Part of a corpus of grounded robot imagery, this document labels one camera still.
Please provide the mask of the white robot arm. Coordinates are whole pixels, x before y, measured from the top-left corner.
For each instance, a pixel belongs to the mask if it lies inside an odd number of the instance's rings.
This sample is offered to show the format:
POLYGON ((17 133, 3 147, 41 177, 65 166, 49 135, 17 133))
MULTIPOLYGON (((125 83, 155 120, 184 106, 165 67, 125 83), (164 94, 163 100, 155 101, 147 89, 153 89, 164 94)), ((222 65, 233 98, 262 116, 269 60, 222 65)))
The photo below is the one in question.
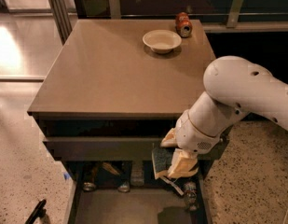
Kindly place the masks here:
POLYGON ((223 131, 250 113, 288 131, 288 84, 266 68, 237 56, 221 57, 208 65, 203 84, 205 91, 160 144, 175 148, 168 178, 196 174, 198 155, 209 153, 223 131))

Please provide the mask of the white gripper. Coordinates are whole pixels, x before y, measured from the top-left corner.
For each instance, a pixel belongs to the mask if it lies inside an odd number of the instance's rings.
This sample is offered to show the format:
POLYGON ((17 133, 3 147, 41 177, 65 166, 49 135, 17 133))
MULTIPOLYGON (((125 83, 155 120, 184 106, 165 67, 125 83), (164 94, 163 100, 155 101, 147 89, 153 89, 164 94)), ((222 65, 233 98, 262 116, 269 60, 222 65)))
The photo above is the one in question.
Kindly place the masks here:
POLYGON ((171 128, 160 143, 161 147, 179 147, 172 153, 168 178, 195 175, 198 158, 192 152, 208 153, 218 143, 221 132, 222 129, 209 116, 186 110, 177 120, 175 129, 171 128))

